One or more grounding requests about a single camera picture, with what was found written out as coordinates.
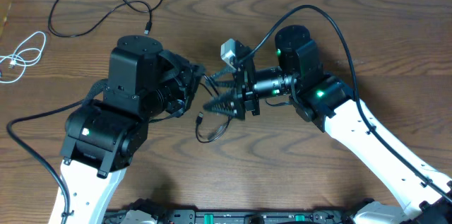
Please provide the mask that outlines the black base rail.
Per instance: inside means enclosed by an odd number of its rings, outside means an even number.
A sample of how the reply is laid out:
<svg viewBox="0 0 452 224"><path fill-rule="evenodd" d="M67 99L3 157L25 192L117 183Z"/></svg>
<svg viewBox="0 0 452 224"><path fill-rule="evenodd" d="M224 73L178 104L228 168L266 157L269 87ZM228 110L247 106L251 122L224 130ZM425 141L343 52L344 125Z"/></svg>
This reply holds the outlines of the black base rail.
<svg viewBox="0 0 452 224"><path fill-rule="evenodd" d="M284 210L199 209L195 206L164 206L149 199L139 199L123 209L108 210L102 223L157 224L245 224L245 223L388 223L374 214L354 216L334 208Z"/></svg>

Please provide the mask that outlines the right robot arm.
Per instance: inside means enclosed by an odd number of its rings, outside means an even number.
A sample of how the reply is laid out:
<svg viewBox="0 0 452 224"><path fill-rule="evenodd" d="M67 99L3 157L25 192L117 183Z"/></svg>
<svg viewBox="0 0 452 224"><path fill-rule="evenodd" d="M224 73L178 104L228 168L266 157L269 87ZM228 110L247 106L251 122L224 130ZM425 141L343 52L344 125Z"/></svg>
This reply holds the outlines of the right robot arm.
<svg viewBox="0 0 452 224"><path fill-rule="evenodd" d="M368 200L345 212L344 223L450 223L451 178L417 157L386 129L344 81L325 71L319 49L302 25L275 36L278 65L256 70L251 49L237 40L220 51L233 76L227 91L204 109L244 119L259 114L259 102L287 95L297 114L352 151L397 201L385 206Z"/></svg>

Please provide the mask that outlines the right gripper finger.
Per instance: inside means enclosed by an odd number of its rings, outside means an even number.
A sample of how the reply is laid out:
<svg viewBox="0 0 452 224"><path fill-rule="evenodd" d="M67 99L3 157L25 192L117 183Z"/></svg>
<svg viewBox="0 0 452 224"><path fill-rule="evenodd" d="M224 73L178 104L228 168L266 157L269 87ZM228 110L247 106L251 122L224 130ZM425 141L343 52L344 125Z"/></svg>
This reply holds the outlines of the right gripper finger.
<svg viewBox="0 0 452 224"><path fill-rule="evenodd" d="M223 114L232 118L244 118L244 103L235 91L227 91L203 105L205 111Z"/></svg>
<svg viewBox="0 0 452 224"><path fill-rule="evenodd" d="M219 72L214 73L212 76L208 77L208 83L212 87L220 87L220 88L234 88L236 83L234 80L221 81L220 79L227 75L234 75L234 68L230 66L226 66L221 69Z"/></svg>

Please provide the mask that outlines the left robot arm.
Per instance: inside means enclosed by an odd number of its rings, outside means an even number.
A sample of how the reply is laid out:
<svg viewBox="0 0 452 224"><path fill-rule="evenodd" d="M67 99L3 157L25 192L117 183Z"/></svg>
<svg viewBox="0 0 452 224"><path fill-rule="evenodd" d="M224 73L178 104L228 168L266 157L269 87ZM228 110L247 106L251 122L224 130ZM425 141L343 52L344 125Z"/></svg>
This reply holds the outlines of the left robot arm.
<svg viewBox="0 0 452 224"><path fill-rule="evenodd" d="M101 223L111 198L159 114L182 116L206 69L139 35L120 37L105 80L65 123L50 223Z"/></svg>

